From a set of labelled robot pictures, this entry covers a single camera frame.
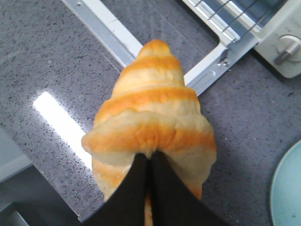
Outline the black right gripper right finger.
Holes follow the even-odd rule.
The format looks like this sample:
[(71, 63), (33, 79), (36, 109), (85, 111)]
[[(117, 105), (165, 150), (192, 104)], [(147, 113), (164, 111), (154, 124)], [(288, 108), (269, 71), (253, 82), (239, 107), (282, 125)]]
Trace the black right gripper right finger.
[(151, 157), (151, 210), (154, 226), (228, 226), (179, 179), (161, 151)]

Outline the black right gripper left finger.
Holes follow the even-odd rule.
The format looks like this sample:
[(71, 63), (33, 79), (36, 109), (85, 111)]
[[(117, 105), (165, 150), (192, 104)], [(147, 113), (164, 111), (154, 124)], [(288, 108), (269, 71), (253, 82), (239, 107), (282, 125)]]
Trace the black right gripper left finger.
[(143, 226), (148, 159), (136, 154), (132, 166), (113, 195), (83, 226)]

